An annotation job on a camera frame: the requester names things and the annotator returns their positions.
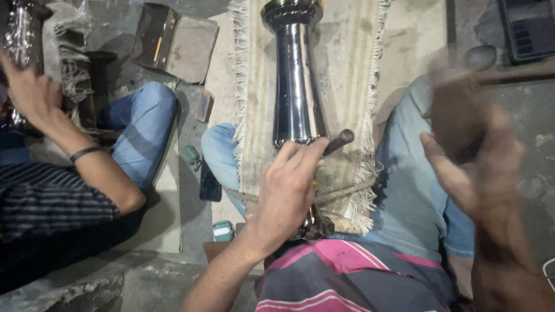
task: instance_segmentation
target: black container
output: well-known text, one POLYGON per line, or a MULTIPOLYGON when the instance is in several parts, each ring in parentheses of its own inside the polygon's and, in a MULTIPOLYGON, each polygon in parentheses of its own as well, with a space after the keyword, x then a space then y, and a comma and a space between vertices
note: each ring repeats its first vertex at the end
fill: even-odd
POLYGON ((499 0, 513 64, 555 55, 555 20, 549 0, 499 0))

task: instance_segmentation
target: wooden handle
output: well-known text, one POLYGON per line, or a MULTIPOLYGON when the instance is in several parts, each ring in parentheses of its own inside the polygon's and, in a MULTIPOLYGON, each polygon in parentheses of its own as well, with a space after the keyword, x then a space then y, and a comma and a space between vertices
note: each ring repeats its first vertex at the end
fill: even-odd
POLYGON ((162 44, 162 37, 158 39, 158 46, 156 47, 156 53, 154 53, 154 62, 158 59, 158 52, 160 52, 160 45, 162 44))

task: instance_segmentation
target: black striped cloth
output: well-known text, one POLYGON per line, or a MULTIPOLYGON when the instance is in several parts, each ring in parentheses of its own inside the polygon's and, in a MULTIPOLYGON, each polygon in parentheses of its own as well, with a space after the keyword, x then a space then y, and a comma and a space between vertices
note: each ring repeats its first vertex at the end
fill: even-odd
POLYGON ((118 208, 78 173, 47 163, 0 166, 0 242, 111 221, 118 208))

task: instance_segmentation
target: pink striped cloth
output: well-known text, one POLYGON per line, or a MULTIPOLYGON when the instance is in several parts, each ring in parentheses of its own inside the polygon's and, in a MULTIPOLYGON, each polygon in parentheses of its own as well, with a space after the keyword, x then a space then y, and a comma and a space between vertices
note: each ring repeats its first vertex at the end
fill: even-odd
POLYGON ((373 243, 322 239, 266 269, 257 312, 449 311, 452 284, 439 263, 373 243))

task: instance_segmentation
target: blue jeans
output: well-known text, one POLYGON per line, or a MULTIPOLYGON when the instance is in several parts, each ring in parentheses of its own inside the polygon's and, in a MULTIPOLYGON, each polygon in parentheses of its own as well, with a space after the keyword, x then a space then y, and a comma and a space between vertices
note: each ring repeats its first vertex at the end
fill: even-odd
MULTIPOLYGON (((162 161, 175 106, 173 91, 162 83, 149 82, 99 113, 99 127, 125 129, 114 145, 112 157, 143 190, 152 185, 162 161)), ((0 135, 0 165, 29 162, 29 150, 21 135, 0 135)))
MULTIPOLYGON (((424 76, 405 90, 388 122, 376 158, 384 165, 376 181, 377 209, 370 213, 374 228, 366 235, 336 234, 346 240, 370 240, 399 252, 441 261, 440 240, 448 254, 474 256, 474 224, 440 187, 424 155, 419 135, 429 132, 421 112, 431 104, 430 83, 424 76)), ((235 128, 216 125, 202 137, 206 162, 223 186, 239 190, 238 164, 233 156, 235 128)), ((230 197, 244 216, 240 200, 230 197)))

